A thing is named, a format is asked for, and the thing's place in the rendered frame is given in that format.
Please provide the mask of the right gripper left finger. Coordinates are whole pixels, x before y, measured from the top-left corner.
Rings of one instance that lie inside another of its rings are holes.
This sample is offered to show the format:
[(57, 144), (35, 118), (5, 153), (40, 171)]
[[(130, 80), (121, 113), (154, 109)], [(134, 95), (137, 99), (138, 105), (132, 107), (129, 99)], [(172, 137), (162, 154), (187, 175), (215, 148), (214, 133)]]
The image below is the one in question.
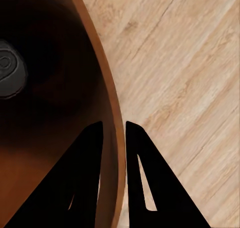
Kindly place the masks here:
[(83, 129), (4, 228), (95, 228), (103, 140)]

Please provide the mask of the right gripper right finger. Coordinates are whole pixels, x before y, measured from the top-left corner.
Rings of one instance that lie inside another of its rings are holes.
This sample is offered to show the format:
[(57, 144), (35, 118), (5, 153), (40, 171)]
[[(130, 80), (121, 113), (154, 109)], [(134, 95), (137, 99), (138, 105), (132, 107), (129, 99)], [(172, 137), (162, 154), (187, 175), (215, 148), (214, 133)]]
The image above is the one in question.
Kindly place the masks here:
[[(129, 228), (211, 228), (144, 128), (125, 123)], [(146, 208), (140, 157), (157, 211)]]

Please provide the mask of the trash can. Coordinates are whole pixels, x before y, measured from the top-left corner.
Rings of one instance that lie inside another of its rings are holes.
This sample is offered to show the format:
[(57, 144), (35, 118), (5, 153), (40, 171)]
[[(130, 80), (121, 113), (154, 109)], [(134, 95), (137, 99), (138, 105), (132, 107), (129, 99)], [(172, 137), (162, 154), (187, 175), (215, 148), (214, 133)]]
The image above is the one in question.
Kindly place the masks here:
[(37, 32), (59, 63), (41, 84), (0, 99), (0, 228), (87, 126), (102, 121), (94, 228), (117, 228), (126, 184), (126, 137), (115, 83), (83, 0), (0, 0), (0, 32)]

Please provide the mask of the can of soda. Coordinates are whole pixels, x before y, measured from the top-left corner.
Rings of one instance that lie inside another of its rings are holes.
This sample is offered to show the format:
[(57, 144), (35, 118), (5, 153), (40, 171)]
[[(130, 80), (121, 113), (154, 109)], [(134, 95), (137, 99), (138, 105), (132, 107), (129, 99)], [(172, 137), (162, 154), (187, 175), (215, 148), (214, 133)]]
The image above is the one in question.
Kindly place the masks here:
[(47, 80), (58, 64), (57, 48), (46, 35), (0, 31), (0, 100), (27, 94)]

